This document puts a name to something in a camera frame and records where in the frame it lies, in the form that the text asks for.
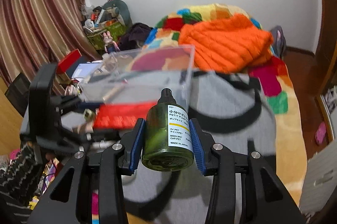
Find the bottle cap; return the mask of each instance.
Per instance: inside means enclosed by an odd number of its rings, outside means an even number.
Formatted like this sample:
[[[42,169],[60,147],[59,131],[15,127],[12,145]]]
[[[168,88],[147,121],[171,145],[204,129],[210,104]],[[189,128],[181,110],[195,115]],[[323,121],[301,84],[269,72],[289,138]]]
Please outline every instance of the bottle cap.
[[[158,103],[168,102],[168,103],[177,103],[176,100],[173,98],[172,91],[169,88],[164,88],[161,90],[160,99]]]

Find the yellow stripe on label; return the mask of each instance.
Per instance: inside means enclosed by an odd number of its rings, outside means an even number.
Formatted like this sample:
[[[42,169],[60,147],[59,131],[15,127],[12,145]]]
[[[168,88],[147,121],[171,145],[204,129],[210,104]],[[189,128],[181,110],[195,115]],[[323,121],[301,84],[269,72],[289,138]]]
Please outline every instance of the yellow stripe on label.
[[[182,125],[180,125],[180,124],[177,124],[177,123],[170,123],[170,125],[179,126],[179,127],[182,127],[182,128],[184,128],[184,129],[186,129],[187,131],[189,131],[188,128],[186,128],[185,126],[182,126]]]

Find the metal bolt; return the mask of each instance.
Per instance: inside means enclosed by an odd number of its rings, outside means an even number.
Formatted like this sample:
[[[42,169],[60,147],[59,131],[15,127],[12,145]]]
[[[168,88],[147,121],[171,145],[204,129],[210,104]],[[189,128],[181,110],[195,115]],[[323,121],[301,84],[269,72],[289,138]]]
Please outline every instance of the metal bolt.
[[[259,152],[255,152],[255,151],[252,152],[251,155],[252,155],[253,158],[260,158],[260,156],[261,156]]]
[[[75,153],[75,158],[82,158],[84,156],[84,153],[82,151],[78,151]]]
[[[120,143],[115,143],[114,145],[112,145],[112,149],[114,150],[119,150],[123,147],[123,145],[121,145]]]
[[[222,146],[221,143],[215,143],[215,144],[213,144],[213,148],[214,148],[215,150],[222,150],[222,149],[223,149],[223,146]]]

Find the clear plastic box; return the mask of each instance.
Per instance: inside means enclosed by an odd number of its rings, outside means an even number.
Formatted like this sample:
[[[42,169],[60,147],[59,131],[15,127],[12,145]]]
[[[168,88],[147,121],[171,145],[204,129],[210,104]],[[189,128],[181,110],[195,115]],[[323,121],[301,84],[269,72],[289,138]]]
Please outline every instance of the clear plastic box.
[[[157,101],[164,88],[188,110],[194,46],[113,52],[80,83],[87,101],[138,103]]]

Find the green bottle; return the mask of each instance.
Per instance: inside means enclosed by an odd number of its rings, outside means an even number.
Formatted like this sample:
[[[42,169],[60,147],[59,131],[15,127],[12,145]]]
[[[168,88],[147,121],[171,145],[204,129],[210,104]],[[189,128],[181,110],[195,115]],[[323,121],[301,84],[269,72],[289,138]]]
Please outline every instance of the green bottle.
[[[194,161],[188,116],[176,103],[169,88],[146,116],[142,163],[161,172],[178,171]]]

